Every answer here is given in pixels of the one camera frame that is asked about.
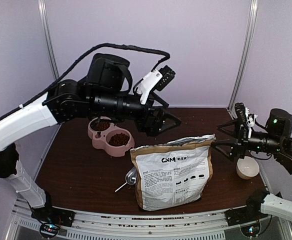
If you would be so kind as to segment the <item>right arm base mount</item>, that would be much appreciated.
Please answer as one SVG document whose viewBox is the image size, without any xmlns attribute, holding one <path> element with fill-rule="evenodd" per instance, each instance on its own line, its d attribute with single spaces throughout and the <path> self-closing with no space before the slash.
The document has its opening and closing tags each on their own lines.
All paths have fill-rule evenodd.
<svg viewBox="0 0 292 240">
<path fill-rule="evenodd" d="M 241 233 L 249 238 L 263 234 L 270 222 L 262 230 L 261 220 L 268 217 L 268 214 L 262 213 L 260 208 L 268 194 L 268 191 L 258 189 L 246 200 L 246 206 L 226 210 L 224 214 L 228 226 L 240 225 Z"/>
</svg>

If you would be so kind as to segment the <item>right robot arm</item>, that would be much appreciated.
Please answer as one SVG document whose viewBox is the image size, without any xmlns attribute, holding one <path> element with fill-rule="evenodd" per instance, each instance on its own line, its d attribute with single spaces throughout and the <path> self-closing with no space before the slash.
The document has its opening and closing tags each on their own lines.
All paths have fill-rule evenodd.
<svg viewBox="0 0 292 240">
<path fill-rule="evenodd" d="M 257 116 L 243 103 L 235 104 L 236 118 L 217 126 L 218 131 L 230 139 L 217 140 L 211 147 L 230 161 L 242 159 L 247 152 L 271 155 L 292 175 L 292 114 L 279 108 L 270 111 L 264 131 L 253 130 L 258 126 Z M 242 210 L 245 220 L 252 221 L 259 214 L 276 216 L 292 222 L 292 201 L 284 200 L 264 190 L 256 190 Z"/>
</svg>

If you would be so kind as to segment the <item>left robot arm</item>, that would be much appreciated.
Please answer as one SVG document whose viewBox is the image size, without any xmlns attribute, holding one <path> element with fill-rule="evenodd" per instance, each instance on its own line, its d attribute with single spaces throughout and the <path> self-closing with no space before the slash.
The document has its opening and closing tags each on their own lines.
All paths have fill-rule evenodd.
<svg viewBox="0 0 292 240">
<path fill-rule="evenodd" d="M 0 117 L 0 178 L 6 179 L 45 221 L 53 222 L 58 212 L 49 194 L 24 170 L 16 150 L 17 140 L 75 118 L 133 120 L 138 131 L 150 137 L 181 124 L 157 95 L 174 79 L 175 71 L 168 66 L 154 68 L 132 85 L 129 65 L 122 57 L 98 53 L 81 80 L 58 82 L 37 99 Z"/>
</svg>

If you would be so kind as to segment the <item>pet food bag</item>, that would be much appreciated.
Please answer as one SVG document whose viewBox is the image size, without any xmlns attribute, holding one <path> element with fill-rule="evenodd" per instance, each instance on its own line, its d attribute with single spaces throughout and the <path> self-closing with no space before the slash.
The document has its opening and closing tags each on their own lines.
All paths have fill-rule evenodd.
<svg viewBox="0 0 292 240">
<path fill-rule="evenodd" d="M 213 175 L 214 134 L 183 137 L 163 144 L 130 149 L 137 170 L 138 206 L 158 211 L 195 202 Z"/>
</svg>

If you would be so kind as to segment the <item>metal scoop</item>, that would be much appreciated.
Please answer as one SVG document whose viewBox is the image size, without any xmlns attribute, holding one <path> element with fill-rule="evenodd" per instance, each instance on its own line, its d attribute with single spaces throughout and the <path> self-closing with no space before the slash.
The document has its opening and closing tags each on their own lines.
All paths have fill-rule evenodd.
<svg viewBox="0 0 292 240">
<path fill-rule="evenodd" d="M 117 188 L 115 192 L 118 192 L 125 185 L 134 185 L 136 181 L 137 181 L 137 169 L 133 167 L 126 173 L 125 182 L 119 188 Z"/>
</svg>

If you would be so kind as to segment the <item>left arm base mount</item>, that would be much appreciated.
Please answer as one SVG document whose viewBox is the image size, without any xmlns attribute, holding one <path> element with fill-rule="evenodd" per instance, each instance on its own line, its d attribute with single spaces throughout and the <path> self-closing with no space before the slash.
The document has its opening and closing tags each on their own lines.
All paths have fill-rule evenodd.
<svg viewBox="0 0 292 240">
<path fill-rule="evenodd" d="M 39 234 L 47 240 L 57 236 L 62 227 L 73 225 L 75 212 L 52 206 L 51 195 L 45 191 L 46 202 L 41 208 L 33 208 L 29 203 L 32 212 L 31 217 L 40 223 Z"/>
</svg>

